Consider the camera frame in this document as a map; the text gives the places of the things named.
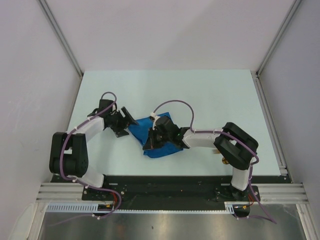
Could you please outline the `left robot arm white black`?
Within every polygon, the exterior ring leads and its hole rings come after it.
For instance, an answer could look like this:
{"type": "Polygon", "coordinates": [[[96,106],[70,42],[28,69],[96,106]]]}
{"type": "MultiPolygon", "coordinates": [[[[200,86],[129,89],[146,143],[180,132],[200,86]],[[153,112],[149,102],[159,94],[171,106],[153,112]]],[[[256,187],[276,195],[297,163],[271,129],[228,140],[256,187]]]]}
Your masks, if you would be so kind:
{"type": "Polygon", "coordinates": [[[67,180],[91,186],[93,194],[98,199],[107,199],[111,188],[104,184],[104,174],[89,165],[87,143],[107,128],[110,128],[118,138],[127,136],[129,133],[126,129],[138,124],[125,107],[118,110],[115,101],[100,99],[99,106],[70,133],[53,134],[49,158],[50,172],[64,176],[67,180]]]}

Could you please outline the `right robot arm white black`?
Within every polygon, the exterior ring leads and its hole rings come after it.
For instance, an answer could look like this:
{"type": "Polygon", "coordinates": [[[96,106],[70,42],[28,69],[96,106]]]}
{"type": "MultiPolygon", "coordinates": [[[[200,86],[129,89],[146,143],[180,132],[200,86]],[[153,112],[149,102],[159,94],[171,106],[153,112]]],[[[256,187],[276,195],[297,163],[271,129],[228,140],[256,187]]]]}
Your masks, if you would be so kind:
{"type": "Polygon", "coordinates": [[[173,144],[179,150],[190,148],[210,148],[218,151],[232,166],[231,196],[242,201],[249,194],[248,186],[252,178],[253,165],[259,162],[258,142],[233,122],[217,129],[194,130],[178,127],[173,121],[162,116],[153,121],[148,129],[144,151],[173,144]]]}

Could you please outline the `blue cloth napkin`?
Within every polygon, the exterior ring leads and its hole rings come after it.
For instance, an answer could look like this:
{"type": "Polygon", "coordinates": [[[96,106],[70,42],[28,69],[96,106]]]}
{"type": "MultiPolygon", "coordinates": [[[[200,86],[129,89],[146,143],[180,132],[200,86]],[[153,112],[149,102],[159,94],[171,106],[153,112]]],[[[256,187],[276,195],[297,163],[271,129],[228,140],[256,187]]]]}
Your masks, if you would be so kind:
{"type": "MultiPolygon", "coordinates": [[[[149,117],[137,119],[136,121],[138,125],[130,125],[128,127],[128,130],[143,147],[147,142],[148,131],[149,131],[149,128],[153,126],[153,122],[149,117]]],[[[143,150],[143,155],[151,159],[157,159],[157,158],[166,157],[182,151],[183,149],[179,149],[172,143],[167,142],[161,148],[143,150]]]]}

